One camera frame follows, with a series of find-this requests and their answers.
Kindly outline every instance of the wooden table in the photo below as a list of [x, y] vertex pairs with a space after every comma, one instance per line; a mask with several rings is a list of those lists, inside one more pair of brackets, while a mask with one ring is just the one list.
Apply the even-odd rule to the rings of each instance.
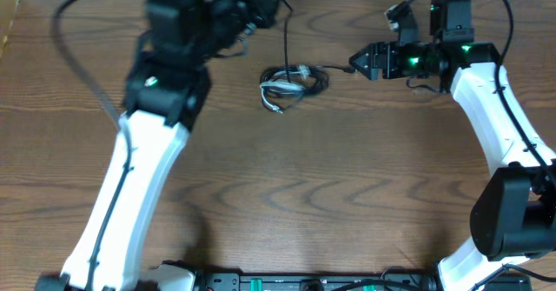
[[[53, 49], [49, 19], [61, 1], [23, 0], [0, 62], [2, 290], [30, 289], [62, 268], [113, 148], [109, 119]], [[143, 1], [83, 0], [64, 21], [70, 47], [117, 103], [145, 29]], [[289, 1], [291, 62], [343, 65], [369, 43], [394, 40], [382, 12], [402, 0]], [[510, 81], [556, 147], [556, 0], [510, 1]], [[414, 5], [423, 41], [429, 3]], [[247, 57], [210, 63], [214, 88], [166, 183], [143, 266], [183, 258], [245, 272], [380, 272], [451, 254], [489, 178], [463, 111], [402, 80], [331, 72], [322, 96], [268, 113], [258, 79], [283, 62], [285, 15], [250, 38]], [[473, 0], [473, 23], [479, 41], [501, 48], [499, 0]], [[556, 258], [527, 267], [554, 275]]]

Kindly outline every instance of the wooden tabletop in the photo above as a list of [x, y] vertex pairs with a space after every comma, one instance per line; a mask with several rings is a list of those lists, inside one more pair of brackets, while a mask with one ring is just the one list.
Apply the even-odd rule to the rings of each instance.
[[[109, 119], [53, 48], [49, 19], [61, 1], [23, 0], [0, 61], [2, 290], [30, 289], [41, 272], [62, 268], [114, 144]], [[143, 1], [83, 0], [63, 22], [70, 47], [117, 103], [145, 30]], [[289, 0], [290, 61], [344, 65], [367, 44], [394, 40], [382, 12], [401, 1]], [[510, 2], [510, 81], [556, 148], [556, 0]], [[423, 41], [429, 3], [413, 6]], [[283, 62], [285, 15], [249, 39], [248, 56], [210, 63], [214, 88], [162, 192], [142, 265], [380, 272], [450, 255], [470, 235], [470, 210], [489, 179], [462, 109], [450, 96], [414, 94], [404, 80], [331, 71], [324, 94], [268, 113], [258, 79]], [[473, 0], [473, 23], [478, 41], [501, 49], [500, 0]], [[556, 257], [527, 267], [555, 275]]]

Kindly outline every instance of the wood grain surface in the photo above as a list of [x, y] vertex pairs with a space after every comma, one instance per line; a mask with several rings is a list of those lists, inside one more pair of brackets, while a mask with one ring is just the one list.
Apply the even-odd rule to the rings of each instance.
[[[115, 131], [53, 49], [62, 0], [23, 0], [0, 62], [0, 289], [31, 289], [76, 245], [103, 181]], [[83, 0], [63, 29], [75, 54], [119, 103], [144, 31], [144, 0]], [[382, 12], [402, 0], [289, 0], [292, 63], [346, 64], [394, 40]], [[414, 12], [428, 41], [428, 4]], [[513, 90], [556, 147], [556, 0], [510, 0]], [[287, 114], [261, 106], [258, 78], [283, 61], [286, 11], [249, 39], [249, 55], [214, 61], [214, 88], [170, 173], [143, 254], [145, 268], [184, 258], [245, 272], [380, 272], [424, 268], [470, 234], [487, 163], [450, 96], [405, 81], [331, 72], [331, 88]], [[500, 48], [500, 0], [473, 0], [479, 41]], [[527, 267], [556, 275], [549, 255]], [[556, 287], [536, 281], [537, 290]]]

